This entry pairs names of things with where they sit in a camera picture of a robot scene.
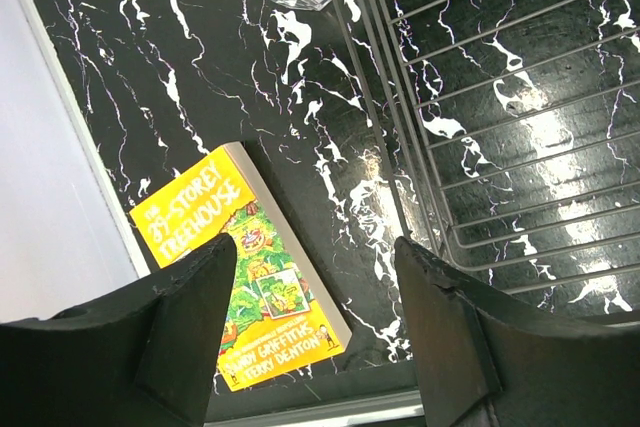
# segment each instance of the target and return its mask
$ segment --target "yellow book cover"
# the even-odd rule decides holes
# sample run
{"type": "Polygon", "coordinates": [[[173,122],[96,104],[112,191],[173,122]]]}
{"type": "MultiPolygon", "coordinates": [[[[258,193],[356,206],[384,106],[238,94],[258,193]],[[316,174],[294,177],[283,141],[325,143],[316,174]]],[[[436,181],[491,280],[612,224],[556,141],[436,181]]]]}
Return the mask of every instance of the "yellow book cover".
{"type": "Polygon", "coordinates": [[[218,370],[232,391],[345,351],[351,332],[262,177],[226,144],[131,211],[160,267],[229,233],[238,263],[218,370]]]}

